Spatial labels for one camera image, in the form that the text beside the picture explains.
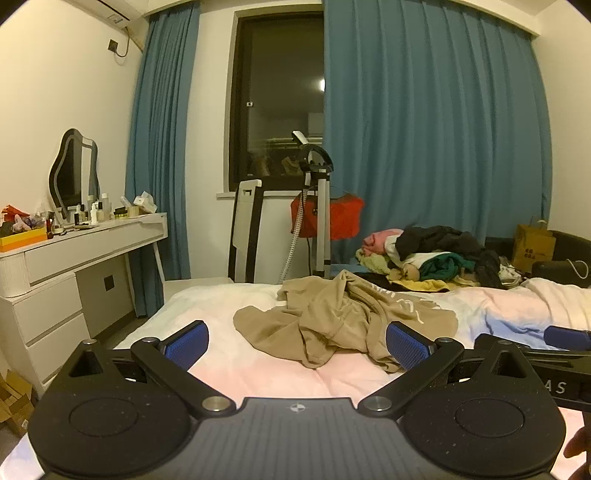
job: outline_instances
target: circular mount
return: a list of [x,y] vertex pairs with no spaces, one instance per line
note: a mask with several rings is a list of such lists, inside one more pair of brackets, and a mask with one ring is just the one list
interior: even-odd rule
[[29,437],[46,471],[67,478],[136,477],[184,444],[190,417],[174,394],[90,379],[78,389],[74,383],[70,390],[48,390],[35,409]]
[[551,397],[513,380],[424,391],[402,418],[408,440],[436,465],[470,478],[547,471],[564,441],[564,420]]

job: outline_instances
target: floor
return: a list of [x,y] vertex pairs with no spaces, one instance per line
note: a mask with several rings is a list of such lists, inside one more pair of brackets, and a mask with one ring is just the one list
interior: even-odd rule
[[0,463],[12,452],[12,449],[17,446],[17,443],[17,436],[6,425],[0,424]]
[[[147,318],[136,318],[135,316],[125,317],[106,331],[97,335],[97,339],[106,348],[114,348],[121,343],[125,337],[130,333],[136,331],[141,327],[148,319]],[[14,435],[8,427],[0,424],[0,463],[2,463],[8,454],[12,452],[12,449],[16,447],[19,439]]]

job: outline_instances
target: white chair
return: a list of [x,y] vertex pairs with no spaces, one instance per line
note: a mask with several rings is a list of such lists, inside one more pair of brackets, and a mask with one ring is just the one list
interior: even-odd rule
[[190,287],[223,285],[234,282],[254,283],[262,200],[262,180],[240,182],[234,199],[228,276],[164,281],[164,303],[168,302],[174,294]]

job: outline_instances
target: window sill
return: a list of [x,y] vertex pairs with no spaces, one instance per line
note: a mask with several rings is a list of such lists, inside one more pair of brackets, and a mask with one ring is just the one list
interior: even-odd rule
[[[265,198],[296,198],[301,192],[299,190],[267,190],[263,193]],[[220,192],[216,193],[217,200],[233,199],[236,192]]]

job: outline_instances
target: drawer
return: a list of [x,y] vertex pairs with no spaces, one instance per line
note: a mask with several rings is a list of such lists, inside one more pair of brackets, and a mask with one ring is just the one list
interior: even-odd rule
[[42,289],[14,306],[22,341],[26,344],[82,310],[76,277]]
[[46,382],[72,354],[78,344],[89,337],[81,313],[31,345],[29,357],[41,382]]
[[158,238],[163,233],[162,223],[130,223],[110,229],[109,243],[113,250],[119,250]]
[[110,254],[109,231],[85,233],[25,253],[31,284]]
[[47,391],[47,389],[49,388],[49,385],[51,385],[51,382],[53,382],[53,380],[55,379],[56,375],[53,375],[53,377],[51,377],[49,380],[47,380],[44,384],[43,384],[43,390],[40,392],[37,392],[37,394],[39,395],[39,397],[42,397],[43,394]]

